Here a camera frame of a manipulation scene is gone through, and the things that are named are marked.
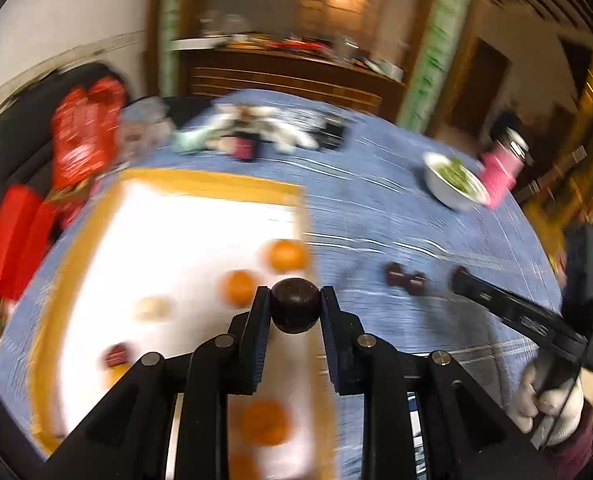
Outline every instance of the small dumbbell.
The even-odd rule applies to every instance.
[[[389,286],[400,286],[413,296],[425,294],[425,283],[427,277],[422,272],[406,274],[403,267],[396,262],[390,262],[385,266],[385,283]]]

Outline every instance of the white glove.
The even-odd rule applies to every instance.
[[[308,150],[318,150],[319,143],[311,135],[302,132],[292,124],[284,123],[273,118],[264,120],[270,127],[262,132],[264,140],[274,142],[279,153],[292,153],[295,146],[301,146]]]
[[[234,123],[234,113],[217,113],[208,118],[201,126],[182,128],[174,132],[174,151],[177,153],[193,153],[204,150],[209,139],[218,138],[228,131]]]
[[[574,379],[569,379],[558,388],[543,392],[537,399],[533,385],[539,374],[544,373],[544,370],[539,370],[538,363],[540,361],[532,359],[523,368],[519,389],[512,397],[506,410],[508,416],[523,433],[528,433],[532,429],[533,419],[537,416],[538,412],[557,416],[574,381]],[[577,379],[570,398],[565,404],[563,412],[561,412],[561,416],[550,436],[550,440],[547,441],[547,446],[559,444],[574,433],[579,426],[582,409],[583,390],[581,389],[581,380]]]

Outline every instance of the wooden dresser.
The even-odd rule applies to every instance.
[[[391,123],[405,86],[369,70],[262,50],[182,50],[179,92],[222,96],[243,88],[297,95],[382,117]]]

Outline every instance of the blue tablecloth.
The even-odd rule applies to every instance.
[[[495,211],[476,207],[458,214],[446,208],[425,188],[422,154],[457,152],[379,118],[261,90],[230,94],[221,102],[334,110],[351,126],[344,148],[337,152],[299,149],[280,155],[264,144],[262,158],[248,164],[211,152],[176,155],[164,147],[149,154],[142,166],[222,171],[304,186],[317,273],[322,284],[336,287],[342,309],[357,314],[366,331],[401,351],[450,351],[494,400],[509,402],[535,345],[484,308],[452,294],[448,277],[455,266],[466,265],[484,280],[558,308],[557,281],[515,201],[508,197]],[[200,124],[211,113],[193,123]],[[457,155],[476,169],[474,160]],[[54,273],[94,202],[90,200],[49,253],[1,339],[0,396],[28,437],[28,352]],[[425,272],[429,295],[414,298],[385,285],[382,269],[390,261]],[[358,478],[363,400],[338,397],[337,417],[340,478]]]

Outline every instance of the white round object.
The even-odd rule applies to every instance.
[[[472,196],[458,190],[447,182],[437,171],[445,164],[449,164],[449,158],[440,153],[426,152],[423,154],[425,162],[425,183],[430,192],[446,206],[456,211],[466,211],[474,204],[486,205],[490,202],[487,190],[481,181],[464,168],[470,185],[474,189]]]
[[[136,302],[134,317],[151,322],[166,319],[172,311],[172,299],[167,296],[146,296]]]

